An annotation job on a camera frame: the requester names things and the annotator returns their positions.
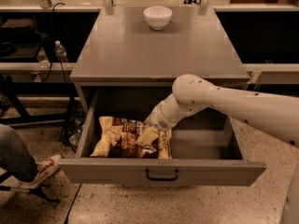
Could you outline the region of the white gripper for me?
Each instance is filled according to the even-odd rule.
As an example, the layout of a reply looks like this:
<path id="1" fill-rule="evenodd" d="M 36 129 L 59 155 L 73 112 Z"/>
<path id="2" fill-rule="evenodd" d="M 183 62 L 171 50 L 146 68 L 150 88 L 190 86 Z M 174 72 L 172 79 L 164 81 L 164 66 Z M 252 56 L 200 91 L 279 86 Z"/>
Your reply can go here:
<path id="1" fill-rule="evenodd" d="M 159 130 L 166 132 L 171 129 L 171 122 L 163 115 L 162 105 L 157 104 L 144 121 L 149 125 L 136 139 L 136 143 L 141 146 L 150 146 L 159 137 Z"/>

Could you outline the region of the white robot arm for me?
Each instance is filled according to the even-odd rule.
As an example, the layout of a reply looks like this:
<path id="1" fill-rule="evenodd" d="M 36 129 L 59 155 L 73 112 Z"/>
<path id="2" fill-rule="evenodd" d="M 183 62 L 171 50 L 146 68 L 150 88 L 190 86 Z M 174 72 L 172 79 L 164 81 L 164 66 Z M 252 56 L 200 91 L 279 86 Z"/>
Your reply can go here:
<path id="1" fill-rule="evenodd" d="M 152 109 L 137 143 L 148 145 L 208 107 L 299 148 L 298 97 L 223 88 L 189 74 L 177 77 L 172 93 Z"/>

